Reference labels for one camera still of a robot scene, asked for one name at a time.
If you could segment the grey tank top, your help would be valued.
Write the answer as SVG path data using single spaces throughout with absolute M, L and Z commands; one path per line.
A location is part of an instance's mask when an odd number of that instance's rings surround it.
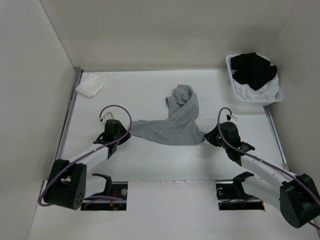
M 179 84 L 166 98 L 168 118 L 134 121 L 131 135 L 168 146 L 196 146 L 205 141 L 205 133 L 196 123 L 198 96 L 189 85 Z

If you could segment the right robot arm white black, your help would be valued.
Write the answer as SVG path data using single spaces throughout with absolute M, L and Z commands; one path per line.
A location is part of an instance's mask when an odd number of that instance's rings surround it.
M 225 150 L 228 158 L 245 168 L 244 178 L 232 185 L 238 198 L 247 194 L 258 197 L 277 208 L 294 228 L 301 228 L 320 215 L 320 194 L 313 179 L 307 174 L 297 175 L 250 154 L 255 148 L 241 141 L 233 122 L 218 124 L 204 138 L 215 147 Z

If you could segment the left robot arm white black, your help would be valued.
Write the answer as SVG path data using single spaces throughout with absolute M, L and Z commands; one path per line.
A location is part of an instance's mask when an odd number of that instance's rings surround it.
M 111 158 L 118 146 L 130 137 L 119 120 L 107 120 L 104 132 L 88 150 L 71 160 L 57 159 L 54 162 L 39 204 L 77 210 L 86 206 L 83 201 L 118 201 L 120 198 L 112 193 L 111 177 L 94 173 L 93 169 Z

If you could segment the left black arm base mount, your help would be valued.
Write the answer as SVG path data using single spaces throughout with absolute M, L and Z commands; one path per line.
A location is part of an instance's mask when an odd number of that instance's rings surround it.
M 81 211 L 126 211 L 129 183 L 93 173 L 86 182 Z

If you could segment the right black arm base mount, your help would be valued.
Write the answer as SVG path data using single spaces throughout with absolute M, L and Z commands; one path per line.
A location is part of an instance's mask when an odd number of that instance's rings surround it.
M 243 172 L 233 179 L 215 182 L 218 209 L 220 211 L 264 211 L 265 205 L 259 198 L 245 193 L 243 182 L 253 177 L 250 172 Z

